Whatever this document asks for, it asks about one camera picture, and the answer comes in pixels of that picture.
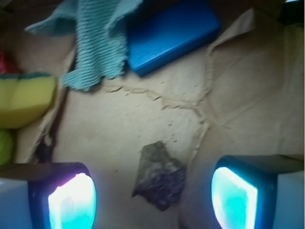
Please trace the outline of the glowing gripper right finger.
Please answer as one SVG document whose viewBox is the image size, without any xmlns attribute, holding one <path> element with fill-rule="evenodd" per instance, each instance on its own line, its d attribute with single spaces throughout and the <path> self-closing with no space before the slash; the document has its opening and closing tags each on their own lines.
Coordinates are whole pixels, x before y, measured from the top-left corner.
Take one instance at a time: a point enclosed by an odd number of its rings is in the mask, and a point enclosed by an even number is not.
<svg viewBox="0 0 305 229">
<path fill-rule="evenodd" d="M 304 156 L 223 156 L 211 198 L 222 229 L 303 229 Z"/>
</svg>

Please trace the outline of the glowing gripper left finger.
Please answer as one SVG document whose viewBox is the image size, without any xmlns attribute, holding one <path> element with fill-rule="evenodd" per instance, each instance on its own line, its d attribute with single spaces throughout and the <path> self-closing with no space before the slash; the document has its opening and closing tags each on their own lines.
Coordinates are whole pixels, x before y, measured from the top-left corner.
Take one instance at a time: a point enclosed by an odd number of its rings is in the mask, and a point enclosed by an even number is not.
<svg viewBox="0 0 305 229">
<path fill-rule="evenodd" d="M 0 167 L 2 229 L 91 229 L 97 191 L 79 162 Z"/>
</svg>

